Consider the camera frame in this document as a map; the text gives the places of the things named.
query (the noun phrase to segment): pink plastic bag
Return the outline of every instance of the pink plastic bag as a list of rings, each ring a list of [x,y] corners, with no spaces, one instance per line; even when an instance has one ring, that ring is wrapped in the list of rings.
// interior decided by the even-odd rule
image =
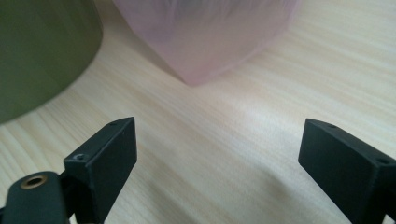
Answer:
[[[113,0],[134,32],[191,85],[264,49],[299,0]]]

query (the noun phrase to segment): light wood grain surface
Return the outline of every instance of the light wood grain surface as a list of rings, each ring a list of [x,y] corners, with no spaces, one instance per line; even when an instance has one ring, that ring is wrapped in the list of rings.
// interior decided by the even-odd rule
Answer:
[[[66,91],[0,126],[8,187],[114,119],[135,117],[138,162],[107,223],[348,223],[297,162],[304,120],[396,158],[396,3],[304,0],[265,52],[189,87],[97,0],[102,47]]]

